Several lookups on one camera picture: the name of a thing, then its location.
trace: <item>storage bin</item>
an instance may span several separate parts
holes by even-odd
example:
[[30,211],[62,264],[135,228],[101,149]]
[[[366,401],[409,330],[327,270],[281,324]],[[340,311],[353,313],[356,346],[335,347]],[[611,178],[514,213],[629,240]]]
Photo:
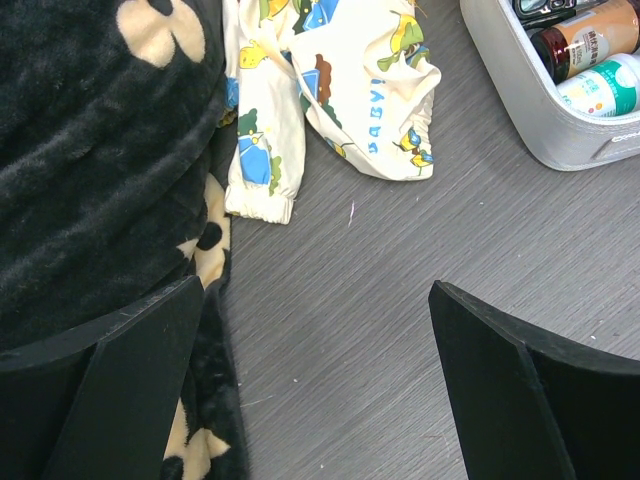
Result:
[[464,21],[518,133],[555,170],[640,154],[640,111],[594,118],[562,100],[509,0],[461,0]]

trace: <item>beige flower pattern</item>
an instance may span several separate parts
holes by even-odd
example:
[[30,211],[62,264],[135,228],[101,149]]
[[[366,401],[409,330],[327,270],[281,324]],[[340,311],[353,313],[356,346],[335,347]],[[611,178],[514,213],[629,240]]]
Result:
[[131,53],[164,68],[173,59],[176,43],[184,54],[200,63],[205,53],[204,30],[195,12],[182,0],[170,0],[173,10],[163,15],[148,0],[127,0],[116,21]]

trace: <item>cartoon print fabric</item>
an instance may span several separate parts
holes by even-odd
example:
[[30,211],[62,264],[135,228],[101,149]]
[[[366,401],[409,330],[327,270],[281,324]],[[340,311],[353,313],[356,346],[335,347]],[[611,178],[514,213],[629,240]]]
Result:
[[362,173],[432,175],[441,75],[412,2],[223,0],[223,20],[227,107],[238,108],[228,212],[289,222],[304,172],[303,115]]

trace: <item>black fleece blanket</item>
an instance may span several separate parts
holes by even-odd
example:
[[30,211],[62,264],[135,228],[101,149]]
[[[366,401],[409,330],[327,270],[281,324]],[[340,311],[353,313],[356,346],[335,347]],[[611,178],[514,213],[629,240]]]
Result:
[[[229,225],[208,173],[221,159],[206,149],[224,113],[223,67],[219,0],[0,5],[0,352],[198,273],[208,327],[166,478],[182,478],[200,429],[207,461],[190,478],[246,476],[219,308]],[[228,423],[223,438],[215,422]]]

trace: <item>sleeve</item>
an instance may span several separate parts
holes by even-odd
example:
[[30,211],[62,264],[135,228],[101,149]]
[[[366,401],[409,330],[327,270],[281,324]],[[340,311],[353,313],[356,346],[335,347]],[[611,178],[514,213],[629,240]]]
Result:
[[293,68],[280,52],[272,21],[263,22],[267,27],[262,26],[259,35],[257,25],[250,28],[252,20],[257,23],[259,8],[258,0],[240,4],[235,52],[238,145],[225,208],[235,215],[287,224],[304,172],[304,116]]
[[222,26],[224,29],[224,53],[226,65],[224,74],[227,77],[227,113],[238,106],[238,2],[237,0],[222,1]]

